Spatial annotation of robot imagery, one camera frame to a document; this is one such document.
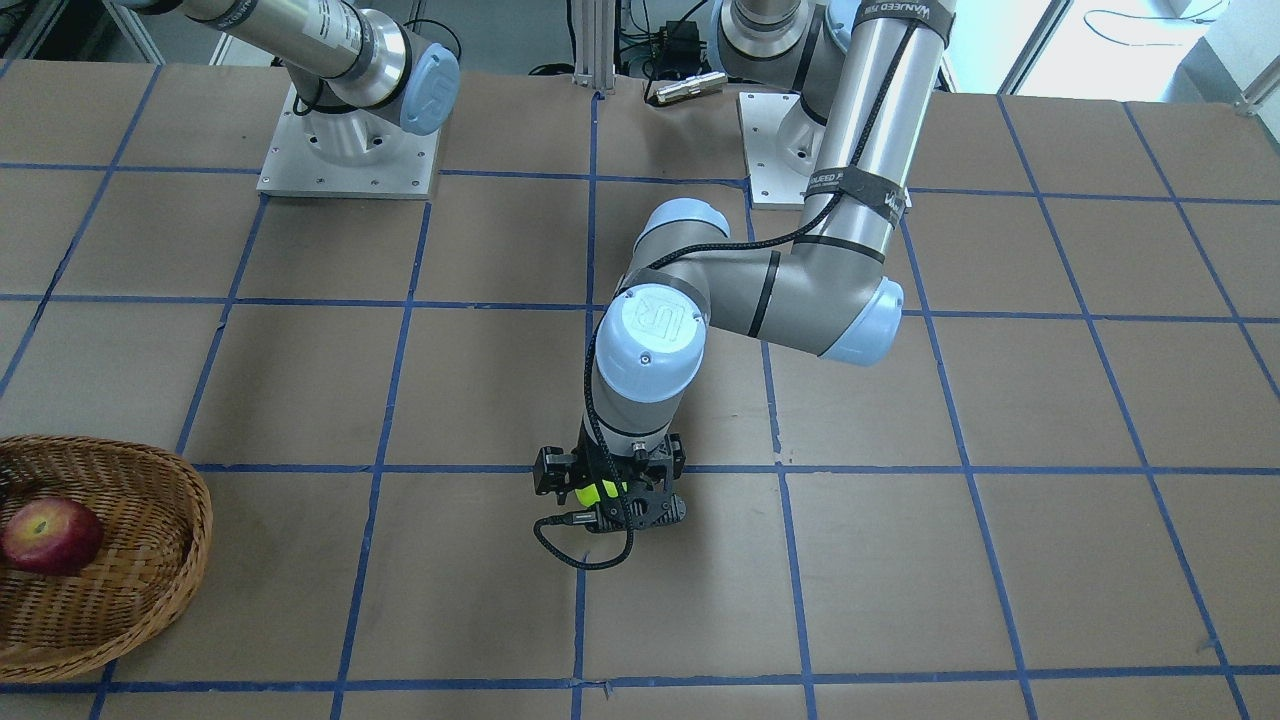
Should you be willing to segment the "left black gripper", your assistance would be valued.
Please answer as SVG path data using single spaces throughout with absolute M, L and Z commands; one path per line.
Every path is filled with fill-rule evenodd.
M 539 448 L 532 464 L 534 493 L 567 498 L 575 489 L 603 480 L 626 483 L 631 489 L 640 483 L 652 488 L 666 486 L 676 493 L 686 462 L 680 434 L 666 434 L 653 442 L 612 438 L 605 427 L 602 434 L 607 445 L 600 445 L 591 428 L 584 425 L 575 452 L 557 446 Z

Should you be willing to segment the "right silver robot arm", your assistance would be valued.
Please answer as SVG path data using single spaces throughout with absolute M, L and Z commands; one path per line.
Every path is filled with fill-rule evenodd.
M 308 104 L 332 95 L 419 136 L 439 131 L 460 94 L 458 58 L 404 23 L 348 1 L 127 1 L 145 15 L 180 12 L 273 56 Z

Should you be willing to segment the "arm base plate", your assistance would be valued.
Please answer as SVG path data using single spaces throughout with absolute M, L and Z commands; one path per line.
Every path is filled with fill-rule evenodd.
M 739 115 L 751 199 L 765 210 L 800 210 L 820 155 L 826 127 L 799 94 L 742 92 Z M 870 196 L 868 213 L 892 225 L 909 205 L 906 178 L 923 128 L 927 105 L 890 92 L 879 106 L 859 172 L 884 188 Z
M 279 199 L 384 199 L 428 201 L 440 136 L 412 135 L 357 110 L 311 111 L 289 88 L 256 188 Z

